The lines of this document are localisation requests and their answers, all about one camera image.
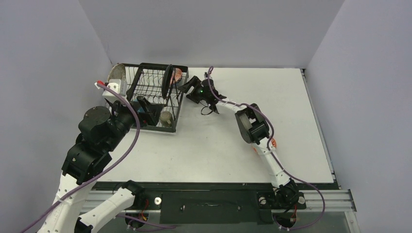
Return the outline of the olive green ceramic mug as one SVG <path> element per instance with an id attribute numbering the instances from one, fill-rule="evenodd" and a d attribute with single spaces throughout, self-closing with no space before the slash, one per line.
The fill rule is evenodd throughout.
<path id="1" fill-rule="evenodd" d="M 172 127 L 174 125 L 174 118 L 171 112 L 163 111 L 160 113 L 159 121 L 164 127 Z"/>

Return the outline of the black round plate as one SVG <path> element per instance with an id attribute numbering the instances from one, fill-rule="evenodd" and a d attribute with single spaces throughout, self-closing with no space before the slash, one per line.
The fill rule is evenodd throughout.
<path id="1" fill-rule="evenodd" d="M 172 64 L 168 65 L 164 71 L 164 76 L 163 76 L 162 85 L 161 85 L 161 95 L 163 99 L 167 98 L 168 89 L 171 85 L 173 71 L 174 71 L 174 67 Z"/>

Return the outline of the speckled oval plate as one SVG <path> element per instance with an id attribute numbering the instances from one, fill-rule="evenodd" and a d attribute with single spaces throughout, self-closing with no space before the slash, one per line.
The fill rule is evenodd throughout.
<path id="1" fill-rule="evenodd" d="M 123 63 L 118 63 L 112 67 L 107 82 L 110 83 L 111 80 L 126 80 L 126 69 Z"/>

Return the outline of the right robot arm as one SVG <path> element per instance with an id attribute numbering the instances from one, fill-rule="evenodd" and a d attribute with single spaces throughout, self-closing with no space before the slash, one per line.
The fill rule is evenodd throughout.
<path id="1" fill-rule="evenodd" d="M 276 205 L 281 209 L 289 210 L 298 204 L 305 204 L 305 199 L 298 190 L 297 184 L 285 172 L 278 160 L 275 141 L 270 134 L 270 125 L 256 104 L 238 104 L 228 99 L 216 90 L 213 80 L 209 77 L 201 81 L 194 76 L 178 89 L 185 93 L 192 102 L 204 101 L 213 113 L 218 113 L 218 107 L 232 110 L 241 137 L 260 156 L 268 171 L 270 183 L 275 189 Z"/>

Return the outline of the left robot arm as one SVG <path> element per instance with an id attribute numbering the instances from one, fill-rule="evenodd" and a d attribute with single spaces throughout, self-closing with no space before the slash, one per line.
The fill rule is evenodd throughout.
<path id="1" fill-rule="evenodd" d="M 90 108 L 79 123 L 80 134 L 68 150 L 54 203 L 40 232 L 95 233 L 126 208 L 144 205 L 144 188 L 127 181 L 112 197 L 87 213 L 81 212 L 92 187 L 112 160 L 110 153 L 132 127 L 155 125 L 162 109 L 144 97 L 127 105 L 115 101 L 113 106 L 113 112 L 104 106 Z"/>

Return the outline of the black wire dish rack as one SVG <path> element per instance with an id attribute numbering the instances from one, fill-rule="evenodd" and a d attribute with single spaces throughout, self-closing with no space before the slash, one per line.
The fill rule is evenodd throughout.
<path id="1" fill-rule="evenodd" d="M 138 113 L 139 117 L 142 119 L 142 129 L 168 133 L 176 132 L 177 121 L 183 101 L 183 93 L 178 90 L 177 86 L 170 85 L 167 98 L 162 98 L 162 79 L 168 64 L 123 64 L 126 69 L 126 98 L 133 102 L 137 101 L 137 96 L 144 96 L 151 104 L 163 104 L 163 111 L 171 112 L 174 118 L 174 125 L 172 127 L 164 127 L 160 121 L 155 126 L 149 126 L 143 122 L 141 113 Z M 189 68 L 181 65 L 173 65 L 173 67 L 183 71 L 183 83 L 181 85 L 185 84 L 189 77 Z"/>

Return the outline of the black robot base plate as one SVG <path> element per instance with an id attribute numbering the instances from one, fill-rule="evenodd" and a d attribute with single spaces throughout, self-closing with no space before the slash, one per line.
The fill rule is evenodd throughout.
<path id="1" fill-rule="evenodd" d="M 159 211 L 161 224 L 273 224 L 306 209 L 307 184 L 274 188 L 270 183 L 138 183 L 126 213 Z"/>

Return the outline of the red patterned upturned bowl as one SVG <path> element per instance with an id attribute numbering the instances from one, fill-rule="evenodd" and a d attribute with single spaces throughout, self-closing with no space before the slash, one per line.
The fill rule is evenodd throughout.
<path id="1" fill-rule="evenodd" d="M 172 72 L 172 78 L 171 78 L 171 86 L 177 86 L 179 87 L 183 81 L 183 71 L 179 68 L 174 68 Z"/>

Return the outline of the white and blue cup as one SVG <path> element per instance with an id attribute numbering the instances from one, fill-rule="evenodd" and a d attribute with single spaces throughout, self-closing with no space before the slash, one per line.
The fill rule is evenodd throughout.
<path id="1" fill-rule="evenodd" d="M 142 107 L 142 105 L 138 101 L 131 102 L 131 106 L 133 107 L 136 113 L 145 113 L 145 109 Z"/>

